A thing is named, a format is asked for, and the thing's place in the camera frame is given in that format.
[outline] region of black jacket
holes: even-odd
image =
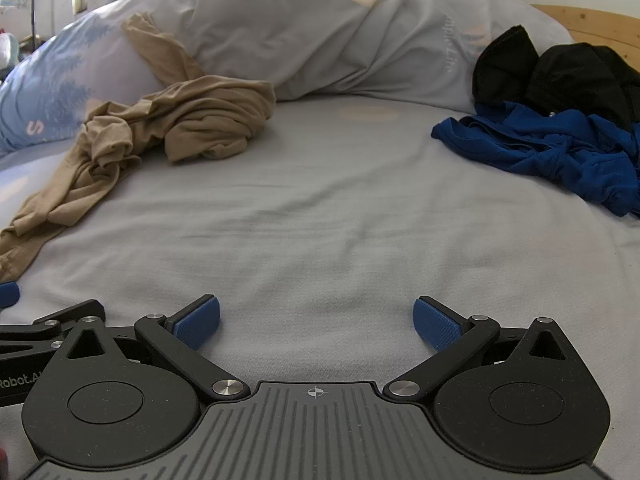
[[[477,103],[513,101],[549,115],[570,108],[631,131],[640,122],[640,73],[608,46],[556,45],[542,56],[527,31],[512,27],[493,40],[474,69]]]

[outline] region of wooden bed frame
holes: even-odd
[[[562,23],[575,41],[608,45],[640,72],[640,18],[580,7],[534,7]]]

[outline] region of ribbed black plate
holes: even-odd
[[[261,383],[248,399],[211,406],[181,444],[118,471],[44,461],[29,480],[514,480],[460,455],[418,406],[379,397],[370,383]],[[536,480],[596,480],[581,465]]]

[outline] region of black circular disc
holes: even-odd
[[[120,467],[157,456],[195,425],[200,404],[183,378],[123,358],[99,362],[100,357],[86,364],[69,360],[30,392],[22,424],[39,457],[78,467]]]
[[[69,411],[90,424],[113,424],[135,415],[144,397],[131,384],[103,381],[88,384],[69,399]]]
[[[525,426],[551,422],[564,409],[556,391],[537,383],[504,384],[492,391],[489,403],[503,419]]]
[[[566,362],[509,361],[466,370],[436,394],[444,435],[476,462],[543,473],[593,459],[609,408],[597,385]]]

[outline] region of bed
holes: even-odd
[[[278,104],[239,156],[170,167],[149,152],[140,171],[44,247],[0,322],[30,323],[96,298],[108,324],[129,325],[213,293],[222,326],[202,353],[250,386],[382,386],[433,354],[412,325],[420,295],[503,326],[549,316],[611,408],[596,464],[635,479],[640,223],[462,159],[430,137],[434,124],[462,115],[311,96]],[[0,159],[1,224],[71,144]],[[0,445],[12,480],[34,463],[20,406],[0,410]]]

